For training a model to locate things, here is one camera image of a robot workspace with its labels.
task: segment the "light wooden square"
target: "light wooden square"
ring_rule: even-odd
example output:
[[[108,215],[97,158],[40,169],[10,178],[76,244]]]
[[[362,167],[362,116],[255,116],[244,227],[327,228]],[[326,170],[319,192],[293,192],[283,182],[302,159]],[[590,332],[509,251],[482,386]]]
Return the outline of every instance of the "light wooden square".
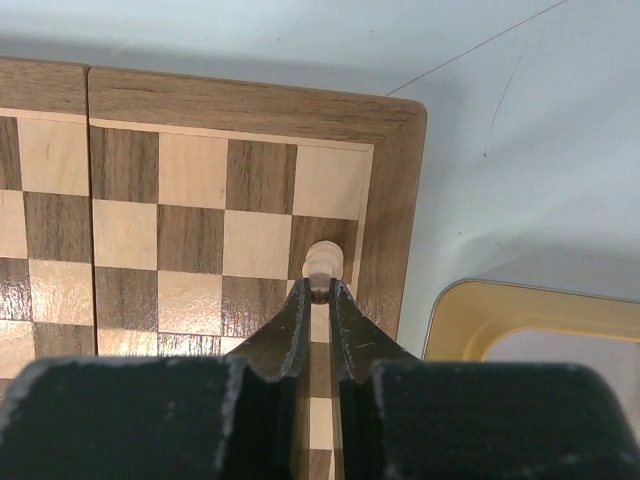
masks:
[[[154,204],[94,200],[96,265],[155,270],[156,210]]]
[[[333,449],[333,414],[330,398],[310,399],[309,448]]]
[[[93,325],[93,278],[88,263],[29,260],[34,322]]]
[[[158,355],[158,334],[137,330],[98,329],[98,354],[154,357]]]
[[[16,378],[35,358],[33,324],[0,320],[0,378]]]
[[[293,214],[358,220],[366,154],[298,147]]]
[[[242,337],[220,337],[220,355],[226,355],[245,340]]]
[[[160,203],[224,209],[227,145],[221,138],[160,134]]]
[[[19,118],[18,136],[23,190],[89,195],[85,124]]]
[[[0,190],[0,257],[27,258],[22,192]]]
[[[158,272],[158,331],[220,335],[222,276]]]
[[[287,279],[291,217],[227,210],[223,274]]]
[[[329,343],[329,305],[311,305],[311,341]]]
[[[185,335],[180,333],[159,333],[158,354],[163,357],[188,356],[203,357],[218,355],[218,337],[210,335]]]

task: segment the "chess piece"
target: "chess piece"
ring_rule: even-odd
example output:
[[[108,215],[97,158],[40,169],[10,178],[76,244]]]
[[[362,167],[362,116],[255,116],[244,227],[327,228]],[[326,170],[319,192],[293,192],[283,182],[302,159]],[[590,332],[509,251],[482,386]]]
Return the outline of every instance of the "chess piece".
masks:
[[[342,279],[344,255],[333,242],[324,240],[311,246],[302,266],[302,276],[309,279],[311,291],[328,294],[332,278]]]

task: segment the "wooden chessboard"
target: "wooden chessboard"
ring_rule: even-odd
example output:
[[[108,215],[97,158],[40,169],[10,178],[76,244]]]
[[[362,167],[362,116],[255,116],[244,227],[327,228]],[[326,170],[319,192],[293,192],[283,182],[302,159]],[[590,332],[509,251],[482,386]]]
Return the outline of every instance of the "wooden chessboard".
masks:
[[[320,240],[395,337],[425,122],[398,99],[0,59],[0,384],[48,356],[224,354]]]

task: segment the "white surface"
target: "white surface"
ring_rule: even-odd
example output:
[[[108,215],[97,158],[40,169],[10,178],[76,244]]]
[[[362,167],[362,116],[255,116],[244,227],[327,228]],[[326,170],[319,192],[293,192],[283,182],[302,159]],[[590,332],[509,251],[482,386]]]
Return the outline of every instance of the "white surface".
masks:
[[[525,331],[499,342],[489,361],[575,362],[602,375],[640,439],[640,345],[603,338]]]
[[[462,278],[640,297],[640,2],[556,3],[0,0],[0,54],[423,102],[419,354]]]

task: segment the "chessboard square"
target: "chessboard square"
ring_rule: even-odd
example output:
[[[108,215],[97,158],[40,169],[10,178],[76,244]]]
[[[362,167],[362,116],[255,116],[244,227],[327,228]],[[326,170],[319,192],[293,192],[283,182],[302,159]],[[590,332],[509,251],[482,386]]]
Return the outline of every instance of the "chessboard square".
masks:
[[[220,338],[208,335],[158,334],[158,355],[202,357],[220,354]]]
[[[36,358],[95,355],[92,326],[35,323],[33,338]]]
[[[145,203],[94,200],[96,265],[155,270],[156,208]]]
[[[309,448],[333,449],[333,412],[330,398],[314,398],[310,401]]]
[[[25,191],[89,195],[85,124],[20,118],[18,133]]]
[[[335,218],[293,217],[291,221],[291,253],[289,255],[289,278],[302,276],[302,265],[309,248],[321,240],[330,240],[340,246],[344,254],[342,280],[351,283],[353,258],[356,250],[358,222]]]
[[[28,261],[0,258],[0,319],[31,320],[31,318]]]
[[[158,134],[91,127],[92,195],[158,203]]]
[[[331,359],[329,344],[309,344],[309,396],[331,398]]]
[[[311,341],[329,343],[329,305],[311,305]]]
[[[226,355],[245,340],[244,337],[220,337],[220,355]]]
[[[95,268],[98,328],[158,330],[158,273]]]
[[[227,144],[222,138],[160,134],[160,203],[224,209]]]
[[[34,322],[93,325],[91,264],[30,260]]]
[[[227,208],[291,214],[296,145],[229,140]]]
[[[158,272],[158,331],[220,335],[222,277]]]
[[[358,220],[366,154],[298,147],[293,214]]]
[[[0,117],[0,190],[22,190],[18,122]]]
[[[224,218],[224,274],[287,279],[291,217],[227,210]]]
[[[158,269],[222,273],[224,210],[158,205]]]
[[[333,450],[309,450],[309,480],[335,480]]]
[[[285,280],[222,277],[222,334],[253,335],[280,311],[286,288]]]
[[[0,257],[27,258],[22,192],[0,190]]]
[[[89,198],[25,192],[29,258],[91,263]]]
[[[155,357],[158,355],[158,334],[98,328],[98,355]]]
[[[33,323],[0,320],[0,377],[16,378],[35,358]]]

